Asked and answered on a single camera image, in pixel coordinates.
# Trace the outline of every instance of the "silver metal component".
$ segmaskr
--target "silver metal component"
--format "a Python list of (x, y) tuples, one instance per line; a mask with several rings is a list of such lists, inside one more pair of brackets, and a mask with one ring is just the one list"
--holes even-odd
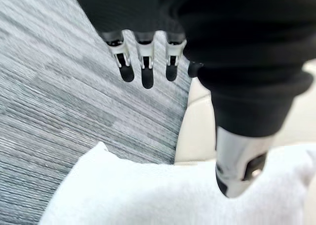
[(144, 57), (148, 57), (149, 58), (148, 68), (152, 69), (154, 66), (154, 41), (152, 41), (150, 44), (147, 44), (147, 45), (137, 43), (136, 46), (137, 46), (138, 58), (141, 63), (141, 68), (142, 69), (145, 68)]
[(273, 139), (274, 136), (240, 136), (218, 127), (216, 177), (227, 187), (225, 192), (222, 192), (228, 198), (241, 195), (259, 176), (262, 168), (255, 168), (250, 172), (250, 178), (245, 179), (247, 165), (267, 153)]
[(130, 66), (130, 56), (129, 56), (129, 51), (128, 51), (128, 47), (127, 47), (125, 40), (118, 46), (109, 46), (108, 45), (108, 47), (109, 47), (111, 53), (113, 54), (114, 59), (116, 60), (119, 68), (121, 68), (122, 65), (119, 62), (118, 54), (123, 54), (123, 57), (125, 60), (125, 65)]
[(180, 57), (182, 56), (182, 51), (184, 47), (186, 46), (187, 41), (184, 40), (181, 44), (179, 45), (173, 45), (169, 44), (168, 41), (166, 41), (166, 59), (167, 59), (167, 65), (171, 65), (171, 57), (175, 56), (176, 61), (175, 61), (175, 66), (178, 66)]

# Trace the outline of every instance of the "robotic hand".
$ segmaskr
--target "robotic hand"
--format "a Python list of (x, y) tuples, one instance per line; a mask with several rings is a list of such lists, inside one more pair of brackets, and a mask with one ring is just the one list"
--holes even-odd
[(212, 92), (218, 186), (227, 197), (242, 194), (261, 173), (294, 97), (313, 81), (302, 66), (316, 56), (315, 0), (78, 2), (124, 81), (134, 79), (124, 29), (134, 32), (147, 89), (154, 83), (156, 30), (166, 32), (169, 81), (182, 52), (191, 61), (189, 75)]

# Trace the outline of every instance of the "robotic arm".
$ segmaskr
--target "robotic arm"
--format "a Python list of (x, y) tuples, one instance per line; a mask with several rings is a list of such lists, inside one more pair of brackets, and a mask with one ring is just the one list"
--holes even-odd
[(175, 80), (183, 52), (189, 74), (212, 92), (218, 186), (229, 198), (243, 193), (263, 170), (294, 97), (313, 81), (302, 66), (316, 56), (316, 0), (78, 2), (126, 82), (138, 66), (121, 31), (134, 33), (147, 89), (154, 84), (153, 37), (166, 32), (166, 78)]

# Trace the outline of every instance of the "white towel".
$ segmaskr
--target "white towel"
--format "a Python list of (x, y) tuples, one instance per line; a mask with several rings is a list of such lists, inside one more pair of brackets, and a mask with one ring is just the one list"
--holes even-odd
[(242, 196), (224, 197), (215, 162), (139, 164), (98, 143), (59, 186), (42, 225), (301, 225), (316, 145), (269, 153), (264, 172)]

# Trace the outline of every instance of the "gray carpet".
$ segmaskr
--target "gray carpet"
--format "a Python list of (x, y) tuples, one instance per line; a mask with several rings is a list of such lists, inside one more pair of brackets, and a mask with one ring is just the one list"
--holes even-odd
[(78, 157), (103, 141), (137, 162), (172, 163), (190, 79), (125, 83), (75, 0), (0, 0), (0, 224), (36, 224)]

